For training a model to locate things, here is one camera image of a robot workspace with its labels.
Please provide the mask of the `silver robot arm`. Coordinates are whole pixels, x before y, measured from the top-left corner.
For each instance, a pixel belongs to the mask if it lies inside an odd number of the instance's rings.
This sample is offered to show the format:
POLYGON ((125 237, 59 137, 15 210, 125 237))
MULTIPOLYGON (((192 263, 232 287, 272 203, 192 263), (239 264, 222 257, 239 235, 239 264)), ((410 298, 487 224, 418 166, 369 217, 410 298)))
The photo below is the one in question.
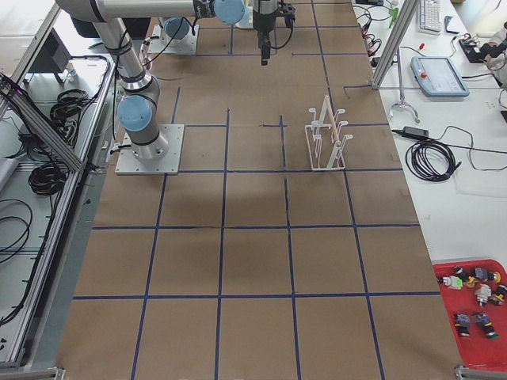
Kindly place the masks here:
POLYGON ((58 1, 72 17, 88 21, 97 30, 109 54, 116 59, 120 84, 126 97, 120 101, 117 115, 131 140, 132 152, 141 161, 166 155, 170 143, 157 125, 156 112, 160 87, 133 51, 125 18, 160 17, 183 22, 217 17, 233 25, 245 13, 243 1, 58 1))

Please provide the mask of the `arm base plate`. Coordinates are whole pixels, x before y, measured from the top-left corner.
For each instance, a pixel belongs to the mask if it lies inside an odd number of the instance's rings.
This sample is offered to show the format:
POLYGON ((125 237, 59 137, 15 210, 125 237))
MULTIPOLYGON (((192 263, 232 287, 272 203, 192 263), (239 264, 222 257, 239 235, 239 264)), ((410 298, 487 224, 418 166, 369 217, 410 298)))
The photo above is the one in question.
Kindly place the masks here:
POLYGON ((198 29, 184 17, 160 17, 150 35, 149 54, 195 55, 198 29))
POLYGON ((130 145, 119 152, 115 172, 118 175, 177 175, 181 161, 184 124, 159 124, 159 136, 148 146, 132 143, 125 134, 123 144, 130 145))

